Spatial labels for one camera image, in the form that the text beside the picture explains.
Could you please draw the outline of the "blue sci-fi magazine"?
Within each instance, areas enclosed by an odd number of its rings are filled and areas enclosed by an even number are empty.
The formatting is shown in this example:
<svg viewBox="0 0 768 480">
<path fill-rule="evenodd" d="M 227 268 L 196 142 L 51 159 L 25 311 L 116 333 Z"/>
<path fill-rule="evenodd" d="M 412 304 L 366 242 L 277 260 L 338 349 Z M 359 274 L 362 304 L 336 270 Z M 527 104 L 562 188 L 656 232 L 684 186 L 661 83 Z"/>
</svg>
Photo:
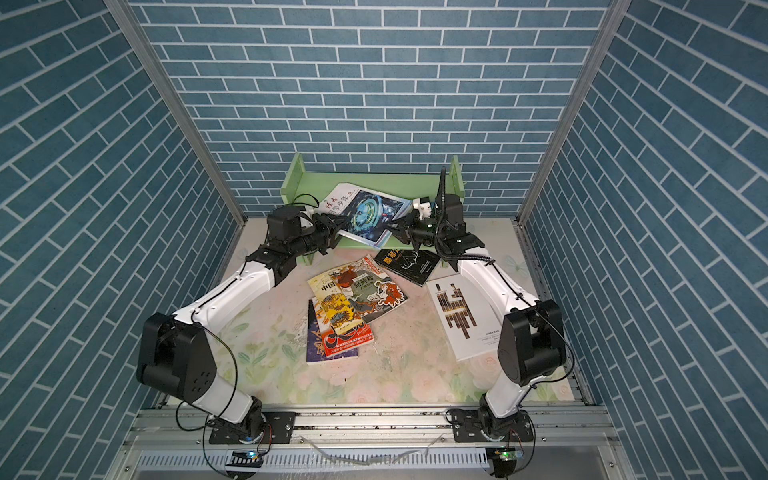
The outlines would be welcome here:
<svg viewBox="0 0 768 480">
<path fill-rule="evenodd" d="M 348 223 L 341 231 L 342 236 L 382 248 L 391 236 L 386 225 L 411 209 L 411 200 L 340 183 L 320 202 L 316 211 L 345 217 Z"/>
</svg>

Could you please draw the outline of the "green red illustrated comic book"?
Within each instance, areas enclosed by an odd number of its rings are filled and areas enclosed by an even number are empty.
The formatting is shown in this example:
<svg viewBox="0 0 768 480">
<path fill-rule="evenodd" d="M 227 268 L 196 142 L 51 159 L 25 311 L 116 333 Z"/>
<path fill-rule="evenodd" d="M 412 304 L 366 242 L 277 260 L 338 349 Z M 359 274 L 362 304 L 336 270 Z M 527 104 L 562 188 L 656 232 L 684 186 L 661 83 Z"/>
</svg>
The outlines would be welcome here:
<svg viewBox="0 0 768 480">
<path fill-rule="evenodd" d="M 319 301 L 341 294 L 366 324 L 386 315 L 408 300 L 405 291 L 371 255 L 334 267 L 308 280 Z"/>
</svg>

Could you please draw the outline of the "white book with brown bars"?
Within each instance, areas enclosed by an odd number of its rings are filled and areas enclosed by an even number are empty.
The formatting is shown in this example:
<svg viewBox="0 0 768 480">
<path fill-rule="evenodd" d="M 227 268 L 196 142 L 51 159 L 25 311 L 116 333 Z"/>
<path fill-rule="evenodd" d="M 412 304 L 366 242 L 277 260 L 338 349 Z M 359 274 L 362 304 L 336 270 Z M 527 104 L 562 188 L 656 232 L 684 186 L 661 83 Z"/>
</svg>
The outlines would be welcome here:
<svg viewBox="0 0 768 480">
<path fill-rule="evenodd" d="M 429 281 L 426 286 L 458 361 L 496 352 L 501 324 L 470 280 L 452 275 Z"/>
</svg>

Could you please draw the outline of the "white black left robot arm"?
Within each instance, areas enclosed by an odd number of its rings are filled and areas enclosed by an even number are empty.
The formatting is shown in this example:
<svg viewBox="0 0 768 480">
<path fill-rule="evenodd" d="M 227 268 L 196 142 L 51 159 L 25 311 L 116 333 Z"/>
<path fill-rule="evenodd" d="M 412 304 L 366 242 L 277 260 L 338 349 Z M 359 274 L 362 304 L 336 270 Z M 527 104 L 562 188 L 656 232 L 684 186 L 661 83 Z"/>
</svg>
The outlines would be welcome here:
<svg viewBox="0 0 768 480">
<path fill-rule="evenodd" d="M 218 420 L 259 430 L 260 402 L 218 373 L 210 341 L 245 306 L 282 282 L 299 257 L 334 249 L 348 223 L 341 215 L 309 214 L 293 205 L 274 210 L 267 217 L 263 244 L 238 271 L 188 306 L 145 321 L 138 382 Z"/>
</svg>

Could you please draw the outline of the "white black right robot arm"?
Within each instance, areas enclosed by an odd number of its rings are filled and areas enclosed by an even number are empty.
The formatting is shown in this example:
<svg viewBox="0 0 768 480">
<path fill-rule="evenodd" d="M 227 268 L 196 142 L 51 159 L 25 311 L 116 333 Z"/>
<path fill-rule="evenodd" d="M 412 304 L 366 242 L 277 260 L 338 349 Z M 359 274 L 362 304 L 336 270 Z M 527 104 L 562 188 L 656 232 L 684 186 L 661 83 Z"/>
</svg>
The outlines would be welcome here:
<svg viewBox="0 0 768 480">
<path fill-rule="evenodd" d="M 412 202 L 387 229 L 414 249 L 432 247 L 455 272 L 480 290 L 501 327 L 497 356 L 502 373 L 484 395 L 481 410 L 495 422 L 518 415 L 531 389 L 567 361 L 562 312 L 556 302 L 525 291 L 497 266 L 485 244 L 467 231 L 459 196 L 440 193 L 434 201 Z"/>
</svg>

